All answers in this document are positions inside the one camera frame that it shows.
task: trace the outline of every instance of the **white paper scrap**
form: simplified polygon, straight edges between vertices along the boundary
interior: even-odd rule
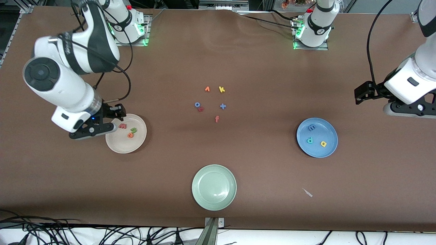
[[[304,188],[302,188],[302,189],[304,190],[304,192],[305,192],[307,195],[309,195],[309,197],[313,197],[313,195],[310,194],[310,192],[306,191]]]

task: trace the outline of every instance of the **brown tabletop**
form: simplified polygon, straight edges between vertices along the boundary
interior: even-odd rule
[[[436,229],[436,121],[387,116],[382,99],[354,104],[354,88],[370,79],[365,44],[374,15],[339,14],[329,51],[304,51],[293,50],[286,27],[225,10],[164,11],[150,45],[133,48],[132,92],[123,101],[148,135],[134,153],[117,154],[104,136],[70,140],[51,122],[55,106],[22,79],[36,38],[77,27],[71,12],[36,7],[24,15],[0,69],[0,208],[93,224],[192,227],[225,217],[231,228]],[[371,41],[377,81],[424,40],[408,15],[381,16]],[[130,49],[120,53],[125,67]],[[99,75],[83,77],[94,85]],[[98,88],[106,100],[126,90],[115,73]],[[310,117],[335,127],[330,157],[298,147],[296,129]],[[222,211],[192,197],[195,173],[209,164],[236,177],[236,198]]]

